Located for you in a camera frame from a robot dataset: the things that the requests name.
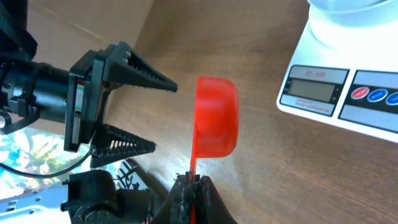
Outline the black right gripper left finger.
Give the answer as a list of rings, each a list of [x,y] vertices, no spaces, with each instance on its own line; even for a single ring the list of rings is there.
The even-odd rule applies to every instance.
[[[177,174],[165,202],[150,224],[189,224],[195,204],[195,183],[192,172]]]

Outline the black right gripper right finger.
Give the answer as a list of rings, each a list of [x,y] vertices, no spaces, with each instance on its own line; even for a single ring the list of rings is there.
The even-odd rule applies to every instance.
[[[199,224],[237,224],[208,176],[200,179],[195,215]]]

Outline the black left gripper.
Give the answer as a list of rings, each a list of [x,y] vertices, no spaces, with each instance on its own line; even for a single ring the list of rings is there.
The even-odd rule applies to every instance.
[[[150,66],[123,41],[104,50],[87,51],[69,71],[63,149],[77,152],[80,144],[91,144],[91,168],[153,153],[156,149],[152,141],[104,124],[110,83],[178,91],[174,81]]]

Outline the orange plastic measuring scoop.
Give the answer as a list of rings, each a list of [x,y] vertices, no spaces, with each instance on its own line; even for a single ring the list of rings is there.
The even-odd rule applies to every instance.
[[[239,97],[235,85],[224,78],[199,77],[195,92],[193,142],[190,172],[200,185],[198,159],[230,155],[237,144],[239,131]],[[191,223],[196,222],[195,204]]]

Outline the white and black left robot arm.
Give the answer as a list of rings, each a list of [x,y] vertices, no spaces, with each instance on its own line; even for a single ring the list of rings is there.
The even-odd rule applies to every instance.
[[[155,151],[155,143],[104,122],[109,94],[124,85],[175,92],[177,84],[125,42],[89,50],[69,70],[35,62],[27,2],[1,2],[1,134],[38,119],[65,125],[63,148],[89,144],[92,168]]]

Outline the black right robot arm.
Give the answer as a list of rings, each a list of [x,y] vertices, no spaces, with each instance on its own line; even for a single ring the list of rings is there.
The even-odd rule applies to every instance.
[[[109,172],[92,170],[65,182],[60,210],[72,223],[236,224],[212,179],[178,174],[159,208],[149,190],[117,189]]]

